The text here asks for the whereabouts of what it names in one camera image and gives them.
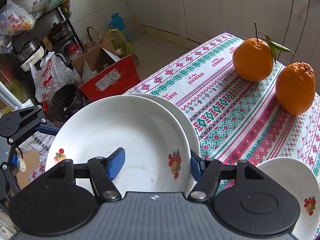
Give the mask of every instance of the white bowl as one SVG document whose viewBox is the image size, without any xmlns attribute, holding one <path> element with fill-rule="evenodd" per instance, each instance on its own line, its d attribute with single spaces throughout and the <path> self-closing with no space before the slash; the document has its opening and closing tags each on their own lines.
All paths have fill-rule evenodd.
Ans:
<svg viewBox="0 0 320 240">
<path fill-rule="evenodd" d="M 132 95 L 100 99 L 73 115 L 55 137 L 45 170 L 56 164 L 60 149 L 65 155 L 60 160 L 86 163 L 108 157 L 118 147 L 124 148 L 126 159 L 113 182 L 122 197 L 127 191 L 186 192 L 191 157 L 181 125 L 160 104 Z M 177 152 L 180 157 L 170 167 L 169 156 Z M 92 192 L 88 179 L 76 183 Z"/>
<path fill-rule="evenodd" d="M 270 159 L 257 167 L 296 197 L 300 203 L 300 217 L 292 234 L 298 240 L 312 240 L 320 219 L 320 189 L 310 168 L 289 157 Z"/>
<path fill-rule="evenodd" d="M 161 104 L 163 107 L 165 107 L 171 114 L 173 114 L 173 116 L 178 120 L 178 122 L 182 126 L 184 133 L 187 136 L 190 150 L 194 151 L 195 154 L 200 156 L 200 143 L 199 143 L 199 139 L 198 139 L 198 135 L 196 133 L 196 130 L 193 127 L 189 118 L 186 116 L 186 114 L 179 107 L 177 107 L 174 103 L 170 102 L 169 100 L 162 98 L 160 96 L 155 96 L 155 95 L 145 94 L 145 93 L 132 93 L 130 95 L 149 98 L 149 99 Z M 193 189 L 195 184 L 196 184 L 195 179 L 192 176 L 190 176 L 189 185 L 188 185 L 186 195 L 188 195 L 190 193 L 190 191 Z"/>
</svg>

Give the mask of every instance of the cooking pot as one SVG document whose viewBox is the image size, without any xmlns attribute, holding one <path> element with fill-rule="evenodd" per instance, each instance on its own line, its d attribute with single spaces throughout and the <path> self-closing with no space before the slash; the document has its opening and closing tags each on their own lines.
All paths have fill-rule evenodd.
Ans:
<svg viewBox="0 0 320 240">
<path fill-rule="evenodd" d="M 40 47 L 40 41 L 38 37 L 26 42 L 18 54 L 18 59 L 23 63 L 28 59 L 37 49 Z"/>
<path fill-rule="evenodd" d="M 48 36 L 53 39 L 54 41 L 58 41 L 65 35 L 67 35 L 69 31 L 69 25 L 66 20 L 58 23 L 54 23 L 53 27 L 48 33 Z"/>
</svg>

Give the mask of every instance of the white cabinet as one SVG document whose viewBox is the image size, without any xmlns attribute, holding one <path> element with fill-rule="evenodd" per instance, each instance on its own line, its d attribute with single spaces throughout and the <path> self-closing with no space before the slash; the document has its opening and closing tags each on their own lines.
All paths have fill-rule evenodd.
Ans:
<svg viewBox="0 0 320 240">
<path fill-rule="evenodd" d="M 282 44 L 288 28 L 293 0 L 230 0 L 229 33 L 248 39 L 258 32 Z"/>
<path fill-rule="evenodd" d="M 284 46 L 296 51 L 304 24 L 307 18 L 309 0 L 293 0 L 292 12 L 287 34 L 284 38 Z M 278 61 L 287 66 L 291 63 L 294 54 L 290 52 L 281 52 Z"/>
<path fill-rule="evenodd" d="M 292 62 L 310 64 L 316 75 L 316 92 L 320 93 L 320 0 L 310 0 L 306 24 L 303 29 L 296 56 Z"/>
<path fill-rule="evenodd" d="M 203 43 L 228 31 L 230 0 L 184 0 L 187 38 Z"/>
<path fill-rule="evenodd" d="M 179 34 L 176 0 L 125 0 L 132 17 L 142 24 Z"/>
</svg>

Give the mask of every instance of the tablecloth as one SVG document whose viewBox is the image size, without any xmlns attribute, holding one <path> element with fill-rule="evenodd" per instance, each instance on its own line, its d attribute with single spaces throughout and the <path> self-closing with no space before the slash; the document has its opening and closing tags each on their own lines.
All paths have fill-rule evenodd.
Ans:
<svg viewBox="0 0 320 240">
<path fill-rule="evenodd" d="M 176 104 L 192 122 L 201 157 L 224 164 L 239 159 L 257 165 L 270 158 L 299 159 L 320 181 L 320 97 L 301 114 L 289 114 L 275 95 L 284 66 L 276 62 L 268 78 L 249 82 L 233 68 L 232 55 L 243 42 L 223 33 L 152 74 L 126 93 L 150 93 Z M 223 181 L 220 190 L 232 185 Z"/>
</svg>

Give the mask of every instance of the refrigerator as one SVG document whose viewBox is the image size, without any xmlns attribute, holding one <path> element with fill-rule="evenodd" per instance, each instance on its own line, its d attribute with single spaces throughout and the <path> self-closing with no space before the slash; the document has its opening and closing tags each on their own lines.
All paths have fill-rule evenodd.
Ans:
<svg viewBox="0 0 320 240">
<path fill-rule="evenodd" d="M 35 99 L 35 86 L 30 73 L 24 73 L 11 54 L 0 54 L 0 118 Z"/>
</svg>

